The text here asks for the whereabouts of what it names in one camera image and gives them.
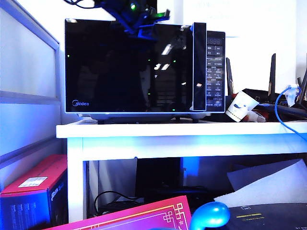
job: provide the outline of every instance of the label sticker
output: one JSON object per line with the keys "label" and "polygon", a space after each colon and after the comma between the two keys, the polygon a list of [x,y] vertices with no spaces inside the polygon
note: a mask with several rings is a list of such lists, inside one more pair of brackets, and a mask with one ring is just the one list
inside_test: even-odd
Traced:
{"label": "label sticker", "polygon": [[23,182],[21,185],[19,185],[19,188],[23,187],[36,187],[40,186],[41,183],[43,183],[44,180],[46,180],[47,176],[42,177],[30,177],[25,182]]}

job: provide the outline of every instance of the black microwave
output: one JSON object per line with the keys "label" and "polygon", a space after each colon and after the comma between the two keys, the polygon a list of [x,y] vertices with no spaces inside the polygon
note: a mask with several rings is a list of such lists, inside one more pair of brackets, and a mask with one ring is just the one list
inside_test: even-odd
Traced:
{"label": "black microwave", "polygon": [[225,33],[157,23],[152,39],[114,21],[65,20],[65,112],[99,121],[225,112]]}

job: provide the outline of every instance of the black router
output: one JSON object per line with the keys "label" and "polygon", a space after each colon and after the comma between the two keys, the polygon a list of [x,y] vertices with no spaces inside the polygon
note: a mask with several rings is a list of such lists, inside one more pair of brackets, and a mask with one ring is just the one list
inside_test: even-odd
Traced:
{"label": "black router", "polygon": [[[271,59],[271,71],[270,71],[270,81],[269,81],[269,90],[255,90],[255,89],[244,89],[244,93],[255,99],[260,104],[270,103],[274,104],[278,93],[275,93],[275,78],[276,78],[276,54],[272,55]],[[286,98],[283,95],[280,99],[281,102],[285,102]]]}
{"label": "black router", "polygon": [[[228,90],[231,91],[233,89],[232,86],[233,80],[232,80],[229,58],[226,58],[226,68],[227,68]],[[275,72],[276,72],[276,54],[273,54],[271,60],[269,90],[268,91],[254,90],[254,89],[243,90],[243,92],[245,92],[247,95],[258,101],[260,104],[265,104],[265,106],[257,105],[255,107],[256,110],[266,111],[271,114],[274,114],[275,102],[277,97],[279,96],[279,94],[275,92],[275,78],[276,78]],[[305,72],[303,81],[301,81],[301,83],[300,82],[298,83],[300,84],[300,88],[302,89],[302,91],[294,106],[289,107],[287,105],[285,95],[282,95],[279,99],[279,103],[277,105],[277,111],[279,114],[284,116],[283,119],[286,120],[307,119],[307,103],[305,100],[305,95],[307,92],[307,70]]]}

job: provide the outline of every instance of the white paper cup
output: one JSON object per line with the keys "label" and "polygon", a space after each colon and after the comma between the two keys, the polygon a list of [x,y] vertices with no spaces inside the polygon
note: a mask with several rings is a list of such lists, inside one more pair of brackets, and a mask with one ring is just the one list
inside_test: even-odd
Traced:
{"label": "white paper cup", "polygon": [[248,111],[255,108],[258,104],[259,102],[248,96],[246,93],[240,91],[231,102],[226,114],[236,122],[240,122],[246,116]]}

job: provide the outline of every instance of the cardboard box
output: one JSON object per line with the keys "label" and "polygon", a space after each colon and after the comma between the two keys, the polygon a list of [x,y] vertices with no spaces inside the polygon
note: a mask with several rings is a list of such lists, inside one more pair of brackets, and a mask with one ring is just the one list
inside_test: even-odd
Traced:
{"label": "cardboard box", "polygon": [[184,195],[48,230],[149,230],[152,228],[188,230],[190,222],[191,213]]}
{"label": "cardboard box", "polygon": [[67,156],[50,155],[0,193],[0,230],[68,223]]}

